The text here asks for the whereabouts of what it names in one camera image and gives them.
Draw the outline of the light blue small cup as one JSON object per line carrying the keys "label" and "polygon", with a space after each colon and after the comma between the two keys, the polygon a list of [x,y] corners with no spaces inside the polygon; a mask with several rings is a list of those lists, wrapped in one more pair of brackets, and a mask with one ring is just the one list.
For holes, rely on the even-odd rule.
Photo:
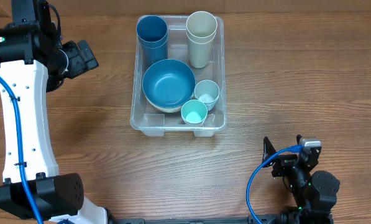
{"label": "light blue small cup", "polygon": [[214,108],[217,100],[218,100],[217,98],[211,100],[204,100],[204,104],[206,105],[208,111],[211,111]]}

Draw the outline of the dark blue tall cup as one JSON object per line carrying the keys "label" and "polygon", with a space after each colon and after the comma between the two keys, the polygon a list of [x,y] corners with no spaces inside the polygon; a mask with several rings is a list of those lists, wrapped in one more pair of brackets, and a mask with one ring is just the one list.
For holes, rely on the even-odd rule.
{"label": "dark blue tall cup", "polygon": [[159,16],[145,16],[138,22],[136,32],[141,44],[156,48],[167,40],[168,26]]}
{"label": "dark blue tall cup", "polygon": [[141,44],[145,62],[148,66],[151,66],[160,60],[165,60],[168,58],[167,42],[168,38],[166,38],[164,43],[159,47],[147,47],[146,45]]}

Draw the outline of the mint green small cup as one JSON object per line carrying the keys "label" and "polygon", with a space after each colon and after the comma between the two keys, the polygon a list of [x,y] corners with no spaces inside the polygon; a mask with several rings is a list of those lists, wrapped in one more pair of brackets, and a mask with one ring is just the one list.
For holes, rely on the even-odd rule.
{"label": "mint green small cup", "polygon": [[199,100],[189,100],[181,108],[181,118],[188,122],[198,123],[206,120],[207,115],[206,105]]}

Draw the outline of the grey small cup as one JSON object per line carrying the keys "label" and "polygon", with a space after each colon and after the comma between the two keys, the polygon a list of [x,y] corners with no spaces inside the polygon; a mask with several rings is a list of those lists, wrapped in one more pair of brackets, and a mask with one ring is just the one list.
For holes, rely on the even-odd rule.
{"label": "grey small cup", "polygon": [[206,104],[215,103],[219,98],[219,86],[212,80],[202,80],[195,86],[195,97]]}

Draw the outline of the dark blue bowl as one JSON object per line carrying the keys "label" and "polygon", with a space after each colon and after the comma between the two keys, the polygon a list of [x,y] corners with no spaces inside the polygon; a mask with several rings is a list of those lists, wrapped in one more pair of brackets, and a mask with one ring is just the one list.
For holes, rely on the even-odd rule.
{"label": "dark blue bowl", "polygon": [[146,99],[161,108],[182,106],[193,97],[196,78],[182,61],[165,59],[151,65],[142,80]]}

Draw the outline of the cream bowl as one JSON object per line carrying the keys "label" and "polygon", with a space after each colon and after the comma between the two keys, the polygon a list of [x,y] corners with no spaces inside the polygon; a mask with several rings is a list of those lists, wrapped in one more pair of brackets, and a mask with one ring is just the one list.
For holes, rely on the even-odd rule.
{"label": "cream bowl", "polygon": [[159,107],[159,106],[157,106],[153,103],[151,103],[151,105],[153,107],[155,107],[156,109],[158,109],[159,111],[162,111],[164,113],[176,113],[176,112],[180,111],[181,108],[182,108],[182,105],[174,107],[174,108],[162,108],[162,107]]}
{"label": "cream bowl", "polygon": [[174,113],[181,110],[181,107],[189,100],[194,97],[195,93],[189,97],[175,94],[174,96],[166,96],[166,95],[145,95],[147,101],[156,109],[167,112],[167,113]]}

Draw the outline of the cream tall cup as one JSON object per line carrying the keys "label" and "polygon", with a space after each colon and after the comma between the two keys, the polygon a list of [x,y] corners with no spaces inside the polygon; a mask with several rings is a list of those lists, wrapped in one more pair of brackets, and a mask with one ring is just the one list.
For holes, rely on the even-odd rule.
{"label": "cream tall cup", "polygon": [[194,12],[186,20],[188,37],[199,44],[205,44],[213,40],[217,28],[216,18],[206,11]]}
{"label": "cream tall cup", "polygon": [[187,34],[189,63],[194,68],[203,68],[207,65],[215,37],[214,35],[212,40],[201,44],[191,40],[190,35]]}

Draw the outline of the pink small cup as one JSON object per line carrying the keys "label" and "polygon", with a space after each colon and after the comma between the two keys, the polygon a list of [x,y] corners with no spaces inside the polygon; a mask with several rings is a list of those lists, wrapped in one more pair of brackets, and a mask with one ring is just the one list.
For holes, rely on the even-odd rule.
{"label": "pink small cup", "polygon": [[195,126],[195,127],[200,127],[203,125],[203,123],[205,122],[205,120],[203,121],[200,121],[198,123],[192,123],[192,122],[188,122],[187,120],[184,120],[184,123],[188,126]]}

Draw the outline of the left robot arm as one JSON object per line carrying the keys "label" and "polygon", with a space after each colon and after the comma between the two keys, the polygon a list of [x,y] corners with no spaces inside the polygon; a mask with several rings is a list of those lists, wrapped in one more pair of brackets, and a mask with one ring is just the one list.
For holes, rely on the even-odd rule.
{"label": "left robot arm", "polygon": [[38,223],[114,223],[85,197],[77,173],[60,174],[53,154],[46,95],[98,66],[88,43],[61,40],[57,10],[47,1],[13,1],[0,29],[0,95],[6,160],[0,209]]}

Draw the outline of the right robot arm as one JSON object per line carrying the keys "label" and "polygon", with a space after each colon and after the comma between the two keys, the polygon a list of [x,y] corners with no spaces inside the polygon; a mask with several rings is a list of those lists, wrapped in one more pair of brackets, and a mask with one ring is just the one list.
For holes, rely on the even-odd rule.
{"label": "right robot arm", "polygon": [[297,135],[296,141],[303,147],[300,152],[281,154],[266,165],[273,167],[273,177],[282,178],[296,202],[270,223],[332,223],[331,209],[337,202],[340,181],[324,170],[311,173],[322,152],[320,140]]}

